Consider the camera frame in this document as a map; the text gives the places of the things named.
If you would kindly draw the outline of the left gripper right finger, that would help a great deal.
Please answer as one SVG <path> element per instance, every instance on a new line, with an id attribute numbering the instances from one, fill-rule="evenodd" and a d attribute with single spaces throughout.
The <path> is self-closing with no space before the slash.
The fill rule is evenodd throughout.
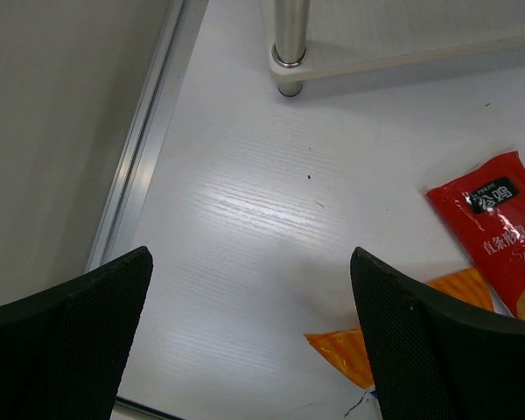
<path id="1" fill-rule="evenodd" d="M 373 278 L 390 267 L 364 248 L 351 256 L 350 275 L 362 279 L 366 269 Z M 355 299 L 360 319 L 361 304 Z M 469 314 L 433 304 L 430 337 L 439 345 L 448 365 L 444 378 L 456 395 L 442 403 L 424 391 L 397 402 L 380 402 L 385 419 L 525 419 L 525 321 L 495 312 Z"/>

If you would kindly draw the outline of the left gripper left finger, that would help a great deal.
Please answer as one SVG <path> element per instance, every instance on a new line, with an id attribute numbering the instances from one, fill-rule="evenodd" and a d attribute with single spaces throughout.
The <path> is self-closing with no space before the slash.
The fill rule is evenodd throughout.
<path id="1" fill-rule="evenodd" d="M 108 419 L 153 257 L 136 248 L 0 306 L 0 419 Z"/>

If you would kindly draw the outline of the red spaghetti bag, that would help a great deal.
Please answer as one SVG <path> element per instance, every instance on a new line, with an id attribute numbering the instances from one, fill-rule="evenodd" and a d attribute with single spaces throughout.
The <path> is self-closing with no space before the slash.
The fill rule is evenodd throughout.
<path id="1" fill-rule="evenodd" d="M 525 320 L 525 167 L 516 150 L 425 194 L 511 314 Z"/>

